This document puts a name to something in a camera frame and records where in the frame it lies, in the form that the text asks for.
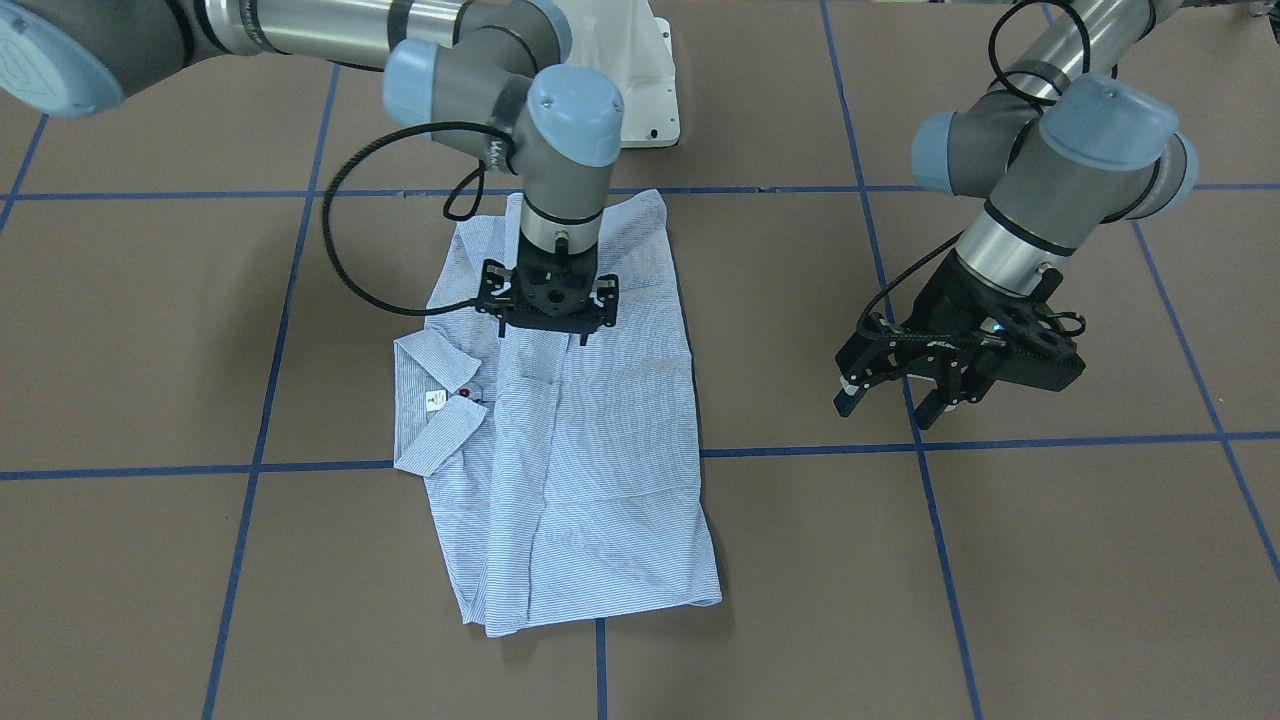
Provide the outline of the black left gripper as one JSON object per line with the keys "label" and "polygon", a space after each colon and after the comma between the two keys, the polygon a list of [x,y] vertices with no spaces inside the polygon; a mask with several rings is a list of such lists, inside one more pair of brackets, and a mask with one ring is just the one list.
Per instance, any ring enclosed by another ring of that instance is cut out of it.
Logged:
{"label": "black left gripper", "polygon": [[[892,290],[936,258],[941,264],[904,323],[878,311]],[[933,250],[915,261],[864,306],[836,354],[836,413],[850,416],[872,388],[909,375],[934,382],[915,406],[920,430],[960,404],[978,404],[997,382],[1047,391],[1069,387],[1085,370],[1075,343],[1085,319],[1048,306],[1064,279],[1056,266],[1041,264],[1032,279],[1029,295],[1020,296],[984,282],[955,250]]]}

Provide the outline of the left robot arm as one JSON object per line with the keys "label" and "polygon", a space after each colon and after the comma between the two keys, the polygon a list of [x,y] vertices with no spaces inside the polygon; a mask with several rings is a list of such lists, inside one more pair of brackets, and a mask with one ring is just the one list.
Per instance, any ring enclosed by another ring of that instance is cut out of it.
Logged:
{"label": "left robot arm", "polygon": [[1015,61],[989,32],[992,81],[968,111],[924,120],[911,145],[913,188],[979,199],[974,220],[881,281],[837,351],[841,416],[879,386],[928,387],[908,407],[914,430],[1000,386],[1066,389],[1085,370],[1085,318],[1050,297],[1100,227],[1139,225],[1183,202],[1201,160],[1178,114],[1116,79],[1115,67],[1187,1],[1062,1]]}

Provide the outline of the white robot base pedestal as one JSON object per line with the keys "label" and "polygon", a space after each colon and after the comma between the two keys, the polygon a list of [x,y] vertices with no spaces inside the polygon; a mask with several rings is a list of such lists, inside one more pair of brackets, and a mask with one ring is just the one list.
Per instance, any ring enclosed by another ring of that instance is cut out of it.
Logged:
{"label": "white robot base pedestal", "polygon": [[622,146],[664,149],[681,118],[671,26],[649,1],[558,1],[572,33],[568,64],[607,76],[623,96]]}

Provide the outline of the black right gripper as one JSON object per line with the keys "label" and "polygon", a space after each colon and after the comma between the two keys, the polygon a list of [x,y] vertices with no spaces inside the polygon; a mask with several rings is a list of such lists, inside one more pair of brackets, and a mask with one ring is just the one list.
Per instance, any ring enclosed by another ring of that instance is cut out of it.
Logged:
{"label": "black right gripper", "polygon": [[475,307],[497,318],[499,340],[512,325],[577,334],[585,347],[593,333],[616,325],[620,309],[620,278],[598,275],[598,246],[547,251],[520,240],[515,266],[484,261]]}

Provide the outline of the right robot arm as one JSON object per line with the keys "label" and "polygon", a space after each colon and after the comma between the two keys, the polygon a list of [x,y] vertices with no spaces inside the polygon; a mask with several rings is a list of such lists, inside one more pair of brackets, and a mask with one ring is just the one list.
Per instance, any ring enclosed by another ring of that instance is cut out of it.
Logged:
{"label": "right robot arm", "polygon": [[605,196],[625,100],[570,64],[573,36],[553,1],[5,1],[3,88],[42,114],[93,117],[215,56],[310,56],[381,73],[398,131],[333,177],[323,214],[355,168],[428,136],[522,181],[515,260],[483,264],[468,306],[518,327],[586,340],[617,322],[620,282],[598,272]]}

